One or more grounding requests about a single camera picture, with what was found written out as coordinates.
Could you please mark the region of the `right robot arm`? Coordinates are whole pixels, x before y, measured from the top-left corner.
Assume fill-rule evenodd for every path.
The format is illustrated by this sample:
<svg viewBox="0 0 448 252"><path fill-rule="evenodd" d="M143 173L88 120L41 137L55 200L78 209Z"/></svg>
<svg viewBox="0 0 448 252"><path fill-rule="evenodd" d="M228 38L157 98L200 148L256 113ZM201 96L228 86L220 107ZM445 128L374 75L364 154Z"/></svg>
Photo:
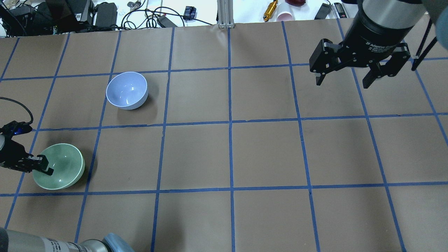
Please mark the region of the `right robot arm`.
<svg viewBox="0 0 448 252"><path fill-rule="evenodd" d="M326 75L345 67L369 68L363 87L396 76L410 59L402 40L426 9L420 0L358 0L358 11L343 40L319 41L309 59L309 70L320 86Z"/></svg>

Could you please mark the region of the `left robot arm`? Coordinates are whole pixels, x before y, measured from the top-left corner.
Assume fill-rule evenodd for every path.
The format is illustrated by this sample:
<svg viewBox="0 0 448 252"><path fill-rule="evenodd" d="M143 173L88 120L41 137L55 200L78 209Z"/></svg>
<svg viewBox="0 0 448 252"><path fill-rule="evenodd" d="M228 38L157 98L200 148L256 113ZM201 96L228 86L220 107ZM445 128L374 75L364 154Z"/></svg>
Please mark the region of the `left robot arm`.
<svg viewBox="0 0 448 252"><path fill-rule="evenodd" d="M37 184L48 190L67 188L84 173L85 160L80 150L68 143L59 143L33 156L10 136L1 135L1 167L17 171L37 171ZM131 252L132 247L120 236L109 233L103 240L89 239L81 243L64 242L1 228L2 252Z"/></svg>

